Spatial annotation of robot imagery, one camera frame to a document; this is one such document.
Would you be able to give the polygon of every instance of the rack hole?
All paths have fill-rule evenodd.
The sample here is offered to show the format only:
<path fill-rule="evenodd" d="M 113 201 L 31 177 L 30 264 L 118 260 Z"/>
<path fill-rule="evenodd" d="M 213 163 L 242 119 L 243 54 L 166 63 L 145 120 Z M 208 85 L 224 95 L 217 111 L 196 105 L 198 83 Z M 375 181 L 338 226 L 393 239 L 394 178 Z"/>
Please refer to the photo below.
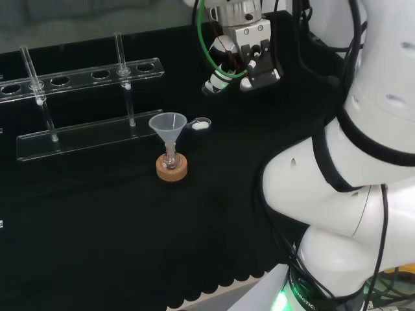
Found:
<path fill-rule="evenodd" d="M 56 78 L 51 79 L 51 84 L 54 86 L 64 86 L 69 82 L 68 76 L 57 76 Z"/>
<path fill-rule="evenodd" d="M 21 87 L 19 84 L 10 84 L 9 86 L 3 86 L 1 92 L 5 95 L 12 95 L 20 91 Z"/>
<path fill-rule="evenodd" d="M 140 70 L 142 72 L 153 70 L 154 65 L 152 63 L 139 63 L 137 65 L 137 70 Z"/>
<path fill-rule="evenodd" d="M 97 80 L 102 80 L 102 79 L 105 79 L 105 78 L 107 78 L 109 75 L 110 75 L 110 72 L 109 72 L 108 70 L 94 71 L 94 72 L 91 74 L 91 76 L 92 76 L 94 79 L 97 79 Z"/>

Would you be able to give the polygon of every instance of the black table surface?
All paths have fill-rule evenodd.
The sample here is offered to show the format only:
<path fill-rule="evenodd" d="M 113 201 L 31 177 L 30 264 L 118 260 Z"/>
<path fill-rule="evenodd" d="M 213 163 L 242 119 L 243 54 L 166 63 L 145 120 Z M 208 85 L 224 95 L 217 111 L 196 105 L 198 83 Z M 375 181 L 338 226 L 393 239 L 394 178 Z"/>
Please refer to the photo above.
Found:
<path fill-rule="evenodd" d="M 278 14 L 281 82 L 216 97 L 200 87 L 211 69 L 192 27 L 124 36 L 127 60 L 158 57 L 165 76 L 134 82 L 136 113 L 153 109 L 208 117 L 206 132 L 184 131 L 177 149 L 189 174 L 156 175 L 163 153 L 154 136 L 28 163 L 16 162 L 16 136 L 44 130 L 33 100 L 0 106 L 0 309 L 165 310 L 283 258 L 261 213 L 252 180 L 261 160 L 310 136 L 329 111 L 330 87 L 298 65 L 288 13 Z M 212 35 L 204 25 L 206 43 Z M 116 63 L 113 38 L 30 51 L 39 75 Z M 302 42 L 304 62 L 337 74 L 336 55 Z M 18 52 L 0 55 L 5 80 L 27 74 Z M 57 128 L 125 115 L 120 86 L 48 97 Z M 305 225 L 275 214 L 289 238 Z"/>

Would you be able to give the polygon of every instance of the green cable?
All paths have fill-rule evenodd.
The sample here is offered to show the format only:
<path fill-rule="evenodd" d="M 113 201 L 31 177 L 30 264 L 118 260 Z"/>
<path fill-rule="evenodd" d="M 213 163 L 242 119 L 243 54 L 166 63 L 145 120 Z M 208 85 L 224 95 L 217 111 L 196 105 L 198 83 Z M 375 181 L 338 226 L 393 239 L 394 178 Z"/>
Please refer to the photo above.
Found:
<path fill-rule="evenodd" d="M 199 41 L 200 41 L 200 45 L 202 46 L 203 52 L 207 58 L 207 60 L 209 61 L 209 63 L 212 65 L 213 68 L 215 68 L 218 72 L 220 72 L 222 75 L 228 77 L 228 78 L 241 78 L 244 75 L 246 75 L 248 73 L 248 71 L 245 69 L 243 72 L 238 73 L 237 75 L 233 75 L 230 73 L 225 73 L 221 68 L 219 68 L 215 62 L 212 60 L 212 57 L 210 57 L 209 55 L 209 51 L 205 46 L 205 43 L 203 41 L 203 36 L 202 36 L 202 16 L 203 16 L 203 9 L 205 7 L 205 0 L 200 0 L 200 6 L 199 6 L 199 12 L 197 15 L 197 34 L 199 37 Z"/>

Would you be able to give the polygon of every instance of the black strap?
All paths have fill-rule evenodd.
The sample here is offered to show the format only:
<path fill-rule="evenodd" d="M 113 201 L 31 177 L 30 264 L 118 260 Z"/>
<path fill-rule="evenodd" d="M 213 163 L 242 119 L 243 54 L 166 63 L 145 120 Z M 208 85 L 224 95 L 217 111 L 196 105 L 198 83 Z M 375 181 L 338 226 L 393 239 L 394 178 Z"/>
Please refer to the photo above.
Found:
<path fill-rule="evenodd" d="M 343 106 L 337 109 L 337 119 L 346 137 L 364 153 L 386 163 L 415 167 L 415 154 L 385 147 L 363 134 L 350 119 Z"/>
<path fill-rule="evenodd" d="M 316 158 L 318 168 L 327 183 L 330 184 L 337 192 L 351 192 L 359 190 L 361 187 L 352 187 L 338 173 L 336 166 L 331 159 L 329 148 L 327 147 L 326 129 L 323 120 L 321 120 L 320 124 L 317 126 L 312 140 L 314 157 Z"/>

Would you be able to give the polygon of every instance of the wooden cork stand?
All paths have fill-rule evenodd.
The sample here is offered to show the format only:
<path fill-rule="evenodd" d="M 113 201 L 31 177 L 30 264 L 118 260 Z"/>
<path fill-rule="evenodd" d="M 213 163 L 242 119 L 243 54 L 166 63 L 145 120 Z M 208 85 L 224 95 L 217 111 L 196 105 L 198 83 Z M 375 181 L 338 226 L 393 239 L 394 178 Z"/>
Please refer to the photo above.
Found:
<path fill-rule="evenodd" d="M 157 169 L 157 175 L 164 181 L 168 182 L 174 182 L 179 181 L 183 179 L 187 175 L 187 160 L 186 157 L 182 154 L 178 154 L 180 156 L 180 159 L 182 160 L 182 164 L 174 169 L 174 170 L 168 170 L 163 167 L 163 156 L 158 157 L 156 161 L 156 169 Z"/>

